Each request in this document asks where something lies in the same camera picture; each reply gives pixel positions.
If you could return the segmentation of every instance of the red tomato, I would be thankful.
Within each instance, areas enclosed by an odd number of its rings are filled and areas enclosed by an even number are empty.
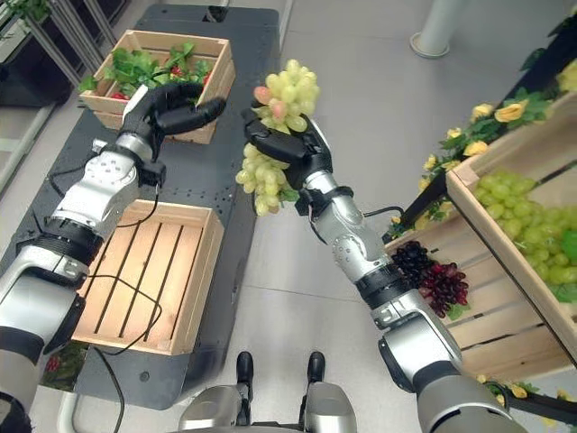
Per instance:
[[[123,99],[123,100],[130,99],[127,95],[125,95],[122,92],[113,93],[110,97],[113,97],[114,99]]]
[[[210,72],[208,72],[205,76],[205,78],[202,80],[202,85],[206,86],[206,82],[208,81],[208,79],[210,78],[210,74],[212,74],[212,70]]]

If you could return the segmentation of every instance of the green leaf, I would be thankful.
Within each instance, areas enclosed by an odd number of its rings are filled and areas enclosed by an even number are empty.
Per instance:
[[[294,189],[282,189],[280,191],[280,201],[297,201],[298,200],[298,192]]]
[[[537,59],[539,59],[539,57],[541,57],[541,55],[544,52],[545,52],[545,48],[537,48],[536,50],[531,52],[531,54],[529,54],[529,56],[523,62],[523,65],[521,66],[520,70],[523,71],[523,70],[528,70],[528,69],[533,68],[533,65],[535,65],[535,62],[537,61]]]
[[[527,383],[527,382],[515,382],[516,386],[520,386],[521,388],[523,388],[525,391],[527,392],[532,392],[532,393],[537,393],[541,390],[539,390],[539,388],[537,388],[536,386],[534,386],[532,383]]]
[[[194,50],[195,48],[195,44],[192,42],[184,42],[182,44],[182,54],[184,55],[184,57],[188,57],[190,54],[192,54],[192,50]]]
[[[82,93],[86,90],[96,90],[97,85],[98,81],[96,81],[96,78],[89,75],[80,81],[80,84],[78,85],[78,92]]]
[[[451,320],[456,320],[463,314],[463,312],[468,311],[470,309],[471,306],[469,304],[467,305],[453,304],[449,309],[449,311],[447,311],[447,316]]]
[[[577,283],[551,284],[549,290],[554,294],[559,302],[572,304],[577,302]]]

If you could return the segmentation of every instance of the leafy green vegetable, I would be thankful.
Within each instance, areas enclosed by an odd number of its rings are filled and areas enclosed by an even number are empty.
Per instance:
[[[537,388],[536,386],[534,386],[532,383],[527,383],[527,382],[515,382],[516,386],[520,386],[521,388],[523,388],[525,391],[527,392],[532,392],[532,393],[537,393],[541,390],[539,390],[539,388]]]
[[[78,92],[82,93],[86,90],[96,90],[97,84],[98,81],[91,75],[84,77],[82,81],[80,81],[80,84],[78,84]]]
[[[577,302],[577,283],[551,284],[549,290],[555,295],[559,302]]]
[[[462,316],[465,311],[468,311],[470,309],[471,306],[469,304],[467,305],[453,304],[449,309],[449,311],[447,311],[447,316],[451,320],[456,320],[457,318]]]

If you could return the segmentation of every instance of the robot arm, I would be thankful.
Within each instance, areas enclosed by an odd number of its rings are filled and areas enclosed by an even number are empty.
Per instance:
[[[367,227],[348,187],[333,178],[331,154],[316,125],[287,135],[266,128],[251,110],[243,113],[247,139],[259,151],[290,163],[285,170],[298,191],[296,208],[308,216],[317,236],[331,247],[336,264],[356,286],[384,331],[380,354],[397,386],[417,394],[426,432],[522,432],[487,389],[461,375],[459,346],[438,316],[407,286]]]
[[[32,405],[41,355],[65,345],[85,301],[76,290],[100,245],[114,231],[142,185],[162,185],[157,161],[165,134],[203,126],[224,110],[214,99],[194,108],[198,85],[142,87],[124,111],[114,144],[88,161],[43,232],[18,253],[0,278],[0,430],[19,431]]]

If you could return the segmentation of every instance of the yellow flower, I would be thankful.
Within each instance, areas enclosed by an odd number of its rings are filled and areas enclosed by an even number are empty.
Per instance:
[[[451,211],[453,211],[453,203],[450,201],[444,201],[441,203],[441,206],[439,206],[439,211],[449,214]]]
[[[474,122],[479,117],[484,117],[490,115],[493,112],[493,106],[491,104],[479,104],[475,106],[471,114],[471,122]]]
[[[429,183],[431,183],[430,179],[426,179],[426,178],[419,179],[418,180],[418,192],[423,192],[425,190],[425,188],[429,186]]]
[[[461,132],[461,128],[450,129],[447,131],[447,138],[457,138]]]
[[[445,164],[441,164],[441,167],[443,167],[445,170],[449,171],[449,170],[454,169],[460,163],[461,162],[458,160],[452,160],[452,161],[446,162]]]
[[[525,107],[528,103],[528,99],[523,99],[521,102],[514,102],[513,104],[504,106],[495,112],[495,118],[503,124],[517,120],[525,112]]]
[[[526,399],[527,398],[527,391],[524,388],[521,388],[519,385],[515,385],[514,383],[508,387],[513,395],[518,399]]]
[[[425,165],[423,166],[423,168],[427,171],[431,170],[436,164],[436,156],[434,156],[432,153],[429,155],[429,157],[426,159],[425,161]]]
[[[485,153],[489,149],[489,146],[485,142],[473,142],[465,148],[463,154],[465,156],[480,155]]]
[[[557,82],[563,92],[577,91],[577,60],[569,63],[565,69],[557,75]]]
[[[415,221],[415,230],[423,230],[429,223],[429,213],[425,212]]]
[[[557,398],[559,400],[572,401],[571,395],[566,390],[557,390]]]

